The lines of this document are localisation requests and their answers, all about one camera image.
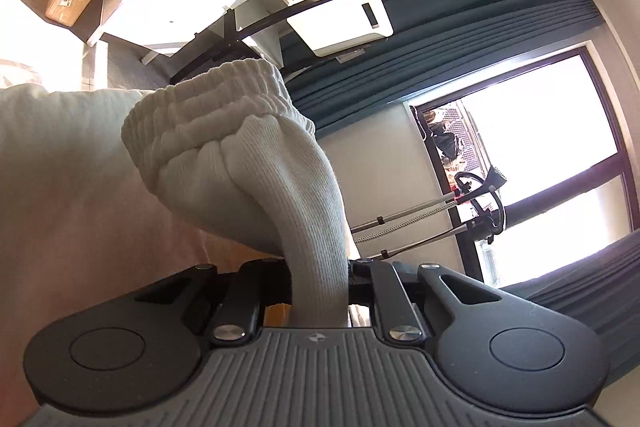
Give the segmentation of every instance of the white sock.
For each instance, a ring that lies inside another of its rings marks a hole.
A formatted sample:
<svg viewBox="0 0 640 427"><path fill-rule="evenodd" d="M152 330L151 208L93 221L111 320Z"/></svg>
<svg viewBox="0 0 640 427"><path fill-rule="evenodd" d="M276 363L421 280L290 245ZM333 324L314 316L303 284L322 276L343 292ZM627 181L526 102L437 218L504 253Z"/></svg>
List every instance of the white sock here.
<svg viewBox="0 0 640 427"><path fill-rule="evenodd" d="M274 66L236 60L159 89L131 110L122 140L170 210L286 258L291 325L346 325L340 190L313 123L293 107Z"/></svg>

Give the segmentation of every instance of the rubber grip surface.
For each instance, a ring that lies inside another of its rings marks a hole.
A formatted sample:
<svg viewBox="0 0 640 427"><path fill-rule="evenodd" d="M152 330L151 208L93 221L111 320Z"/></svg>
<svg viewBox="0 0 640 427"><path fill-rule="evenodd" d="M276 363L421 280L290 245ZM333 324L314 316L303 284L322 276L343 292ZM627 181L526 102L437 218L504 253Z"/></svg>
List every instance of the rubber grip surface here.
<svg viewBox="0 0 640 427"><path fill-rule="evenodd" d="M28 427L596 427L585 408L515 418L465 401L417 349L383 344L370 328L264 328L246 346L217 349L175 396L116 417L44 405Z"/></svg>

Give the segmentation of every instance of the window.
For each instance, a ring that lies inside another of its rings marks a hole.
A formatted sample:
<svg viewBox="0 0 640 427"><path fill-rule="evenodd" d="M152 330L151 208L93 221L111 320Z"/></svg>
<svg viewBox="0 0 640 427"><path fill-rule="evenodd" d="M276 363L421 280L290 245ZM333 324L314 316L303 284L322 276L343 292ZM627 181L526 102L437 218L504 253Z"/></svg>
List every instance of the window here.
<svg viewBox="0 0 640 427"><path fill-rule="evenodd" d="M507 229L491 245L458 236L469 275L496 287L539 277L640 225L622 133L586 48L417 109L443 191L457 171L484 177L494 165L508 179ZM474 216L469 203L452 211L454 226Z"/></svg>

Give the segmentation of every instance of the logo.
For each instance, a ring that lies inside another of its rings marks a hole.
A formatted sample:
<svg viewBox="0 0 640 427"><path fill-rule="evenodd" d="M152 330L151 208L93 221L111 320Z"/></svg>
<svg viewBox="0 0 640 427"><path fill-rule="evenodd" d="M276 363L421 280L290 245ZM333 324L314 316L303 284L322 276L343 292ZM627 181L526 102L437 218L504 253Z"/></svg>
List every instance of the logo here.
<svg viewBox="0 0 640 427"><path fill-rule="evenodd" d="M315 342L316 344L321 343L322 341L324 341L326 339L326 335L323 335L322 333L318 333L316 331L316 333L313 333L311 335L309 335L307 337L311 342Z"/></svg>

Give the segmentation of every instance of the metal rivet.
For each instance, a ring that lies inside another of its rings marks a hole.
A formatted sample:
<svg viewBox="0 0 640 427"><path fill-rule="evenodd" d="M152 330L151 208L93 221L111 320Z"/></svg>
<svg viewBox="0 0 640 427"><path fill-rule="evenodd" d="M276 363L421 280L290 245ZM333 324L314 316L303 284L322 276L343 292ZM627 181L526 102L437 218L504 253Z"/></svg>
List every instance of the metal rivet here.
<svg viewBox="0 0 640 427"><path fill-rule="evenodd" d="M396 326L389 330L389 335L395 341L411 342L420 338L422 332L415 326Z"/></svg>
<svg viewBox="0 0 640 427"><path fill-rule="evenodd" d="M244 330L235 324L223 324L213 330L213 336L219 341L236 341L244 337Z"/></svg>

